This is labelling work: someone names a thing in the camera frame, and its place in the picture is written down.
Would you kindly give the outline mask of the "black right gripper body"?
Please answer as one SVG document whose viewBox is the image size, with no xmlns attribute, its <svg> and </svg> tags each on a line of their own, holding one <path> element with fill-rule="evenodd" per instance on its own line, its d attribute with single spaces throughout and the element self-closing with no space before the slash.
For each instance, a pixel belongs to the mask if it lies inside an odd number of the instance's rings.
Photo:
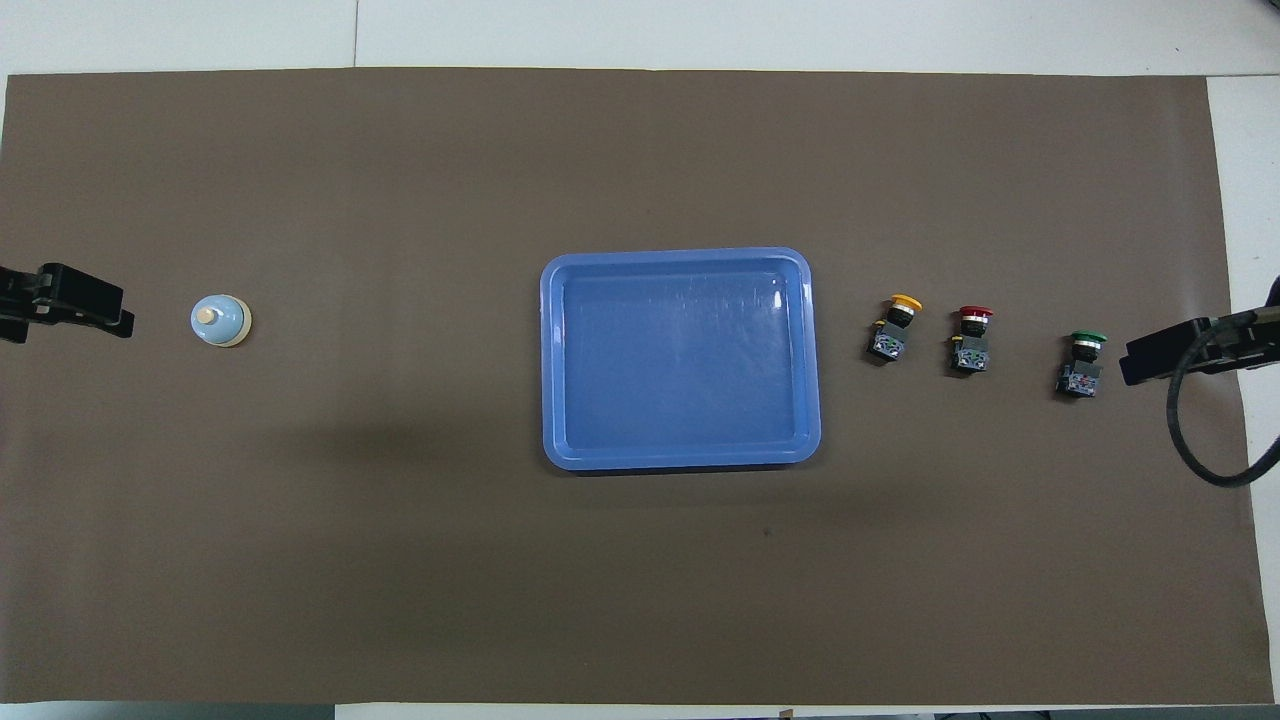
<svg viewBox="0 0 1280 720">
<path fill-rule="evenodd" d="M 1249 313 L 1219 318 L 1235 325 L 1206 345 L 1204 363 L 1196 372 L 1219 374 L 1268 366 L 1279 361 L 1279 277 L 1270 287 L 1266 302 Z"/>
</svg>

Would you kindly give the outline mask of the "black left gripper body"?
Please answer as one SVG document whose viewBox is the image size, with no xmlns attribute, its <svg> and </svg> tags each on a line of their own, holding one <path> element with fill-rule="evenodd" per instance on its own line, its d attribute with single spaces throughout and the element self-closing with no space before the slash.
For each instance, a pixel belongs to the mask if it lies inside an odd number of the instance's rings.
<svg viewBox="0 0 1280 720">
<path fill-rule="evenodd" d="M 27 273 L 1 266 L 1 340 L 23 345 L 29 327 L 46 325 L 37 313 L 37 291 L 44 287 L 41 272 Z"/>
</svg>

